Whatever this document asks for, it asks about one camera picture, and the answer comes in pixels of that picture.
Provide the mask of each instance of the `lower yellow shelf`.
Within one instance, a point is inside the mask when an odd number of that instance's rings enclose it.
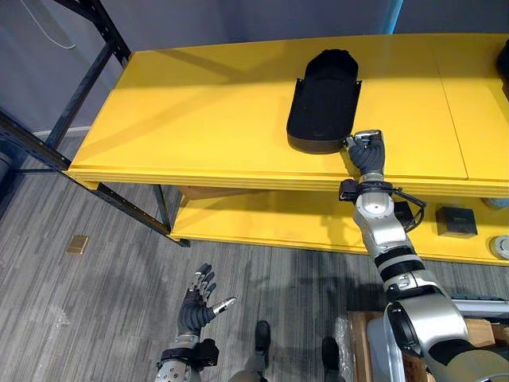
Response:
[[[509,210],[494,210],[481,199],[425,197],[422,224],[410,233],[423,259],[509,266],[489,250],[493,236],[509,233]],[[442,205],[473,209],[478,235],[469,239],[439,236],[435,210]],[[353,205],[337,193],[266,191],[190,201],[182,199],[173,239],[214,240],[366,254],[353,222]]]

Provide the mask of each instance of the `gray wall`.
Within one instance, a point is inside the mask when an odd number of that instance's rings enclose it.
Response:
[[[103,0],[131,50],[382,33],[394,0]],[[0,105],[32,131],[50,130],[103,41],[52,0],[0,0]],[[509,0],[406,0],[397,33],[509,32]],[[115,85],[111,59],[74,126],[95,118]]]

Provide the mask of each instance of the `gray carpet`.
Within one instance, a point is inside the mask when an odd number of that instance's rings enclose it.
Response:
[[[65,145],[71,154],[79,140]],[[115,189],[157,215],[149,186]],[[322,380],[322,338],[346,338],[348,347],[346,311],[384,305],[367,256],[197,241],[179,248],[57,174],[18,177],[8,199],[0,220],[1,381],[153,380],[186,279],[203,262],[216,269],[212,301],[239,298],[203,332],[221,352],[204,380],[227,380],[243,367],[259,319],[272,325],[268,380]],[[84,255],[64,253],[72,235],[90,236]],[[507,268],[426,265],[452,294],[509,298]]]

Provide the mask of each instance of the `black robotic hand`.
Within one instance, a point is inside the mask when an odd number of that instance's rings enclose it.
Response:
[[[352,163],[360,170],[360,174],[383,174],[385,148],[382,131],[359,131],[345,139]]]
[[[237,301],[237,298],[230,297],[214,306],[207,307],[208,299],[216,288],[215,283],[210,284],[214,275],[212,265],[205,263],[192,276],[178,314],[179,336],[193,334],[199,337],[203,327]]]

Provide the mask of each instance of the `silver robotic arm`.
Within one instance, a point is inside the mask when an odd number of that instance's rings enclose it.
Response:
[[[423,357],[439,382],[508,381],[509,362],[468,342],[459,310],[425,269],[409,229],[396,218],[391,195],[413,197],[384,181],[382,132],[361,131],[346,139],[346,147],[360,178],[342,182],[340,200],[355,203],[354,221],[382,277],[390,301],[387,314],[400,349]]]

